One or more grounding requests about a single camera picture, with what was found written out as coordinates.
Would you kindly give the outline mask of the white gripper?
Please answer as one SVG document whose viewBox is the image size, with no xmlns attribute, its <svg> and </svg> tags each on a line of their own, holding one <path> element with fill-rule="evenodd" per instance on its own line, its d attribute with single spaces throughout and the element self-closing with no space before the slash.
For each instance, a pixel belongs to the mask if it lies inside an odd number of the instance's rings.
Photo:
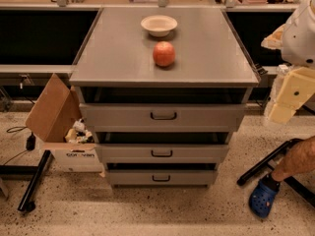
<svg viewBox="0 0 315 236">
<path fill-rule="evenodd" d="M 271 50 L 283 47 L 284 25 L 279 26 L 265 37 L 261 46 Z M 315 70 L 301 67 L 284 76 L 283 85 L 268 118 L 278 124 L 287 123 L 310 97 L 315 93 Z"/>
</svg>

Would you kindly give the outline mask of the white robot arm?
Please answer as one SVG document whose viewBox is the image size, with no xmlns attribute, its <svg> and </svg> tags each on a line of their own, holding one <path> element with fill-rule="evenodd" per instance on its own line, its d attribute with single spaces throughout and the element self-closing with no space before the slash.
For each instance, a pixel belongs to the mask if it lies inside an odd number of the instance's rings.
<svg viewBox="0 0 315 236">
<path fill-rule="evenodd" d="M 315 94 L 315 0 L 303 0 L 287 21 L 265 37 L 262 47 L 279 50 L 279 65 L 265 116 L 285 124 Z"/>
</svg>

